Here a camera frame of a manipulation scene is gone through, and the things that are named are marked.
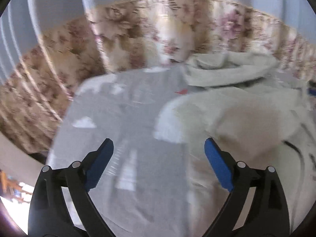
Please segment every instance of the curtain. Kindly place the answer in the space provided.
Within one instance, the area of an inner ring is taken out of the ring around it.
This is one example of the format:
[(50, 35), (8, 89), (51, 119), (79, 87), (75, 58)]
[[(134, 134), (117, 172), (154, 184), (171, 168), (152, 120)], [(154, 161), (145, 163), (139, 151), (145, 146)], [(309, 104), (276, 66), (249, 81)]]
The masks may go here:
[(0, 131), (49, 150), (87, 78), (191, 53), (263, 52), (306, 81), (316, 15), (306, 0), (11, 0), (0, 18)]

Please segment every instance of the gray fabric with white patches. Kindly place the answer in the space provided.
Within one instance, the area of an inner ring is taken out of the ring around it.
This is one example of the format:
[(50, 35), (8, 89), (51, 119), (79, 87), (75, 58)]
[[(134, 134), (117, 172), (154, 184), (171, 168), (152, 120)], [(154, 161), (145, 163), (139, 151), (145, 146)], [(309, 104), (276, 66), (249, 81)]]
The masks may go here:
[[(181, 143), (157, 140), (153, 133), (162, 107), (181, 97), (176, 92), (199, 89), (188, 87), (179, 66), (167, 69), (133, 70), (93, 78), (95, 82), (87, 80), (68, 109), (49, 155), (52, 167), (68, 167), (96, 150), (105, 138), (113, 141), (114, 155), (89, 195), (119, 237), (176, 237), (188, 232), (186, 149)], [(131, 174), (131, 168), (126, 169), (131, 166), (136, 167), (135, 174), (120, 179), (123, 171)], [(78, 218), (74, 222), (82, 227)]]

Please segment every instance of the round metal bolt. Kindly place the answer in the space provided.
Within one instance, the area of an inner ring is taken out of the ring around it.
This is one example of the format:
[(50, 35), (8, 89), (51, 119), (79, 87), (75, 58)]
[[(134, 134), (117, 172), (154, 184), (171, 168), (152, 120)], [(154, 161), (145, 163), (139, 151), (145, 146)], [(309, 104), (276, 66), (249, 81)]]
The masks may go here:
[(272, 167), (272, 166), (269, 166), (269, 167), (268, 167), (268, 170), (269, 170), (271, 173), (273, 173), (273, 172), (276, 171), (276, 169), (275, 169), (274, 167)]
[(43, 172), (47, 172), (49, 170), (49, 166), (44, 166), (43, 168), (42, 168), (42, 171)]
[(75, 161), (71, 165), (72, 165), (73, 168), (77, 168), (77, 167), (80, 166), (80, 161)]
[(244, 168), (244, 167), (246, 167), (246, 164), (244, 162), (242, 162), (242, 161), (238, 161), (237, 166), (241, 167), (241, 168)]

